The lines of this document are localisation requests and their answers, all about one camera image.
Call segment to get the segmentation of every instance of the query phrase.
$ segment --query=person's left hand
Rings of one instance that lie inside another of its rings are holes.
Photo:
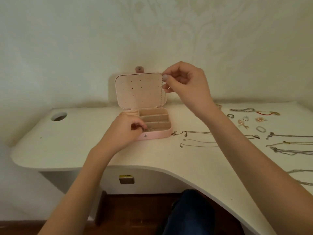
[[[95,148],[113,156],[135,141],[142,133],[142,129],[148,129],[148,127],[141,118],[121,113],[112,122]]]

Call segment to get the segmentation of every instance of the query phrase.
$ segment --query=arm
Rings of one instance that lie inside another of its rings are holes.
[[[163,73],[167,93],[176,92],[209,128],[277,234],[313,234],[313,196],[254,146],[213,103],[204,72],[179,62]]]
[[[147,126],[138,117],[126,114],[116,117],[100,142],[90,150],[76,180],[39,235],[83,233],[104,169],[117,152],[138,138],[142,128]]]

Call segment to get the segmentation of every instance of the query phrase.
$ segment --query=brown floor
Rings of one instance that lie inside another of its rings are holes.
[[[100,226],[88,227],[86,235],[154,235],[156,227],[170,214],[180,194],[108,195],[104,198]],[[239,221],[208,198],[216,212],[216,235],[244,235]],[[2,235],[35,235],[40,225],[0,228]]]

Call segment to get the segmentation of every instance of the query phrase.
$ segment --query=leg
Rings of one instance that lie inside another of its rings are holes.
[[[213,235],[215,214],[196,190],[188,189],[175,205],[163,235]]]

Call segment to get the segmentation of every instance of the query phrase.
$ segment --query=open jewelry box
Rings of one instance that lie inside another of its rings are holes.
[[[162,83],[161,73],[144,73],[143,67],[136,67],[136,74],[115,79],[117,102],[123,112],[140,117],[148,126],[137,140],[166,138],[173,132],[168,112],[162,108],[166,103]]]

